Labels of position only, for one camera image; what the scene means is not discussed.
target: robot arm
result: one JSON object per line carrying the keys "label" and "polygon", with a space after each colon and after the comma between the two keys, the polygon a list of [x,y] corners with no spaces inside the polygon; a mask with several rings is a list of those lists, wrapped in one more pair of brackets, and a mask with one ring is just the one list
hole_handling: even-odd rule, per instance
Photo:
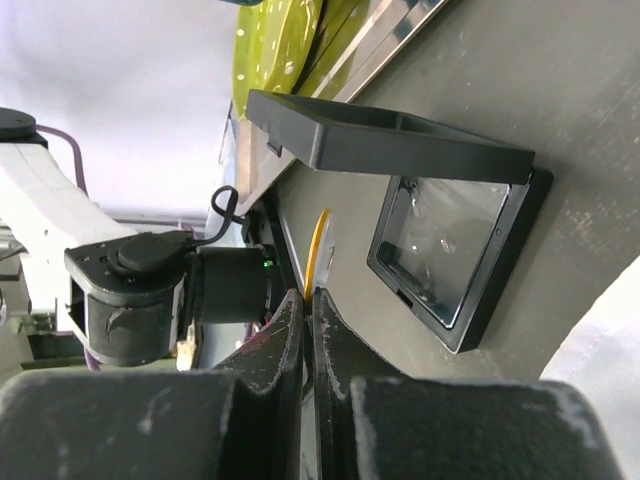
{"label": "robot arm", "polygon": [[59,280],[56,297],[67,304],[65,250],[136,234],[73,185],[46,148],[30,143],[0,143],[0,218],[36,261],[49,265]]}
{"label": "robot arm", "polygon": [[[199,248],[240,221],[232,187],[212,198],[223,216],[212,238],[138,233],[62,174],[35,128],[33,117],[0,109],[0,218],[50,269],[58,320],[100,362],[149,363],[166,355],[192,321],[249,323],[275,311],[284,285],[269,270],[269,249]],[[223,210],[215,201],[225,191],[232,195]]]}
{"label": "robot arm", "polygon": [[[184,271],[134,286],[111,275],[109,246],[138,232],[112,220],[63,175],[35,128],[33,117],[0,109],[0,218],[34,260],[47,265],[58,321],[70,325],[93,356],[122,366],[161,357],[176,340]],[[102,271],[86,271],[95,263]],[[109,283],[101,284],[96,273]]]}

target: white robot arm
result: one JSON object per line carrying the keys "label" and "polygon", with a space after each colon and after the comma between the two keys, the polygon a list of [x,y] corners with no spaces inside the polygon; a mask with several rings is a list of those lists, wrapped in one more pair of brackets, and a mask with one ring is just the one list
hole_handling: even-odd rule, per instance
{"label": "white robot arm", "polygon": [[118,247],[138,232],[71,183],[46,146],[33,117],[0,108],[0,218],[49,269],[58,320],[94,357],[121,366],[155,360],[176,341],[184,273],[118,275],[113,256],[117,264]]}
{"label": "white robot arm", "polygon": [[65,250],[136,234],[100,210],[38,144],[0,143],[0,218],[36,261],[49,265],[59,280],[56,297],[67,303]]}

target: clear plastic window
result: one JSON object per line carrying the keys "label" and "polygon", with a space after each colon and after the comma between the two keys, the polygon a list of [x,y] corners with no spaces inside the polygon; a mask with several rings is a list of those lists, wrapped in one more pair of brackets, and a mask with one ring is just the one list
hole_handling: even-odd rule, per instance
{"label": "clear plastic window", "polygon": [[400,180],[378,260],[447,328],[455,324],[509,192],[506,184]]}

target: yellow-green object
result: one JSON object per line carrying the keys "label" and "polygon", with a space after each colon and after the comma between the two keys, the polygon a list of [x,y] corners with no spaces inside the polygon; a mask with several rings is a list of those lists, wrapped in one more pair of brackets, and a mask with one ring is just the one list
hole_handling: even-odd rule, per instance
{"label": "yellow-green object", "polygon": [[307,269],[304,276],[304,291],[302,297],[309,305],[311,296],[316,288],[327,287],[329,279],[329,268],[333,260],[336,242],[333,237],[333,213],[325,208],[318,218],[316,229],[311,238],[309,246],[309,257],[307,258]]}
{"label": "yellow-green object", "polygon": [[265,0],[240,7],[233,53],[233,105],[244,119],[250,89],[290,93],[311,49],[322,0]]}
{"label": "yellow-green object", "polygon": [[[313,96],[316,89],[331,73],[340,56],[356,37],[369,14],[369,0],[331,1],[326,6],[326,13],[318,27],[318,48],[314,58],[307,61],[308,71],[301,78],[302,86],[296,92],[305,97]],[[335,72],[323,90],[320,98],[331,100],[342,89],[349,79],[353,57],[348,59],[342,68]]]}

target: purple cable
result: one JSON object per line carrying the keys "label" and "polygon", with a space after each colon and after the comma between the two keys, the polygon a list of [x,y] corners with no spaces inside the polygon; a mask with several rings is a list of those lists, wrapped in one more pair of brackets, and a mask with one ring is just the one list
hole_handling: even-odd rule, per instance
{"label": "purple cable", "polygon": [[89,350],[84,349],[84,361],[87,364],[87,368],[92,372],[99,372],[101,370],[100,363],[89,353]]}
{"label": "purple cable", "polygon": [[244,326],[244,339],[242,340],[242,343],[246,343],[249,340],[251,340],[252,336],[253,336],[253,323],[247,323]]}
{"label": "purple cable", "polygon": [[[48,133],[50,135],[55,135],[56,137],[60,137],[69,144],[69,146],[71,147],[71,150],[73,151],[73,168],[75,170],[76,186],[80,190],[82,190],[84,194],[88,197],[89,192],[87,191],[87,182],[85,181],[85,178],[84,178],[84,164],[82,163],[82,151],[80,150],[80,145],[78,144],[76,139],[73,138],[68,133],[63,132],[62,130],[58,130],[57,128],[52,128],[52,127],[46,127],[44,125],[36,125],[36,130],[42,133]],[[93,355],[91,355],[91,353],[89,353],[89,351],[86,348],[84,349],[84,361],[87,364],[87,368],[92,372],[99,372],[101,370],[100,363],[98,363],[98,361],[95,358],[93,358]]]}
{"label": "purple cable", "polygon": [[62,130],[58,130],[57,128],[52,128],[52,127],[46,127],[44,125],[37,125],[36,130],[43,133],[49,133],[51,135],[55,135],[56,137],[60,137],[69,144],[69,146],[71,147],[71,150],[73,151],[73,168],[76,174],[76,186],[80,190],[82,190],[85,193],[85,195],[88,197],[89,192],[87,191],[87,182],[84,179],[84,164],[82,163],[82,151],[80,150],[80,145],[78,144],[76,139],[73,138],[68,133],[63,132]]}

